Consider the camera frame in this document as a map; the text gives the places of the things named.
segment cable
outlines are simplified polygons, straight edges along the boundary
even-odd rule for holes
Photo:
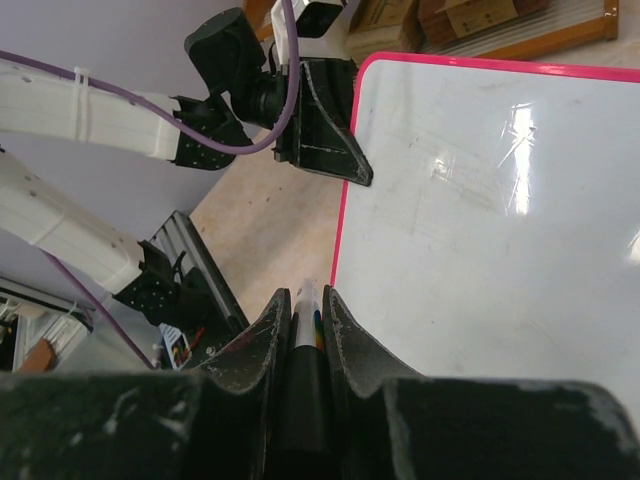
[[[113,85],[111,83],[104,82],[102,80],[98,80],[96,78],[89,78],[89,86],[95,87],[100,90],[104,90],[105,92],[113,93],[114,95],[118,95],[130,102],[136,103],[141,107],[146,108],[147,110],[155,113],[159,117],[161,117],[166,122],[170,123],[178,130],[180,130],[185,135],[193,138],[194,140],[200,142],[201,144],[211,148],[212,150],[216,150],[218,152],[227,153],[230,155],[249,155],[251,153],[259,152],[260,150],[264,150],[269,147],[271,143],[273,143],[284,131],[285,127],[289,123],[291,119],[291,115],[293,114],[293,110],[295,108],[297,99],[298,99],[298,86],[300,83],[300,56],[298,51],[298,32],[296,29],[296,20],[295,14],[293,13],[293,4],[292,0],[282,0],[282,10],[284,12],[285,25],[287,27],[287,37],[289,43],[289,85],[287,86],[287,99],[284,103],[284,107],[282,108],[282,113],[278,118],[278,121],[273,126],[271,132],[267,134],[260,142],[248,145],[248,146],[237,146],[237,145],[224,145],[222,143],[218,143],[215,140],[205,137],[199,132],[189,128],[179,120],[173,118],[170,113],[165,112],[163,109],[158,107],[156,104],[150,102],[149,100],[136,95],[124,88],[118,87],[117,85]],[[50,65],[45,62],[40,62],[38,60],[33,60],[28,57],[23,57],[22,55],[16,55],[15,53],[5,52],[4,50],[0,50],[0,59],[7,60],[9,62],[18,63],[20,65],[24,65],[30,68],[35,68],[38,70],[42,70],[44,72],[51,73],[53,75],[57,75],[62,78],[66,78],[67,80],[74,80],[76,78],[75,72],[70,70],[66,70],[64,68],[56,67],[54,65]]]
[[[138,348],[138,346],[134,343],[134,341],[131,340],[131,338],[126,334],[126,332],[118,324],[116,319],[113,318],[113,316],[107,311],[106,308],[104,308],[102,303],[100,303],[100,300],[98,300],[96,297],[94,297],[93,294],[89,290],[87,290],[87,288],[80,282],[80,280],[78,280],[75,277],[75,275],[73,273],[71,273],[69,271],[69,269],[67,267],[65,267],[64,264],[60,260],[58,260],[56,257],[51,255],[50,253],[45,252],[44,250],[42,250],[42,253],[44,253],[44,256],[49,259],[49,261],[53,264],[53,266],[56,267],[60,271],[60,273],[62,273],[62,275],[67,280],[69,280],[74,287],[76,287],[78,289],[78,291],[80,293],[82,293],[85,297],[87,297],[87,299],[91,303],[93,303],[93,305],[96,307],[96,309],[111,324],[111,326],[115,329],[115,331],[118,333],[118,335],[120,335],[120,338],[122,338],[122,340],[124,340],[124,343],[126,343],[129,346],[129,348],[131,350],[133,350],[133,353],[135,353],[138,356],[138,358],[140,360],[142,360],[142,362],[148,368],[153,369],[154,367],[151,364],[151,362],[149,361],[149,359],[145,356],[144,353],[142,353],[142,350],[140,350]]]

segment white board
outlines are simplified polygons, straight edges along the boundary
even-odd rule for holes
[[[638,81],[371,60],[333,281],[356,320],[425,375],[592,381],[640,425]]]

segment brown box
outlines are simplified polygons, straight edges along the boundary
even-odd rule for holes
[[[549,5],[549,0],[420,0],[418,19],[430,45],[445,45]]]
[[[424,42],[418,0],[362,0],[351,19],[346,47],[357,64],[373,52],[415,52]]]

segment red trim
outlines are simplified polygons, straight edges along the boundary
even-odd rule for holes
[[[449,65],[452,67],[481,68],[484,70],[501,70],[504,72],[531,73],[537,75],[555,75],[560,77],[589,78],[593,80],[608,80],[613,82],[640,83],[640,70],[626,68],[590,67],[583,65],[560,65],[554,63],[516,62],[512,60],[492,60],[488,58],[457,58],[440,55],[423,55],[416,53],[378,52],[370,55],[360,67],[353,98],[353,114],[351,115],[351,132],[355,135],[358,124],[360,106],[360,90],[362,80],[367,69],[373,62],[387,60],[390,62],[427,63],[430,65]],[[347,193],[349,182],[342,187],[340,202],[340,216],[336,231],[336,243],[333,252],[333,267],[331,269],[331,285],[334,286],[338,274],[338,260],[340,258],[340,243],[344,216],[347,209]]]

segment white wall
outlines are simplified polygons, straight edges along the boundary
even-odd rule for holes
[[[3,0],[0,48],[69,69],[86,67],[95,77],[129,89],[204,98],[204,83],[184,53],[184,39],[211,16],[240,4]],[[141,239],[155,233],[174,210],[190,212],[220,175],[33,136],[0,134],[0,144],[114,227]],[[77,298],[35,248],[1,229],[0,275]]]

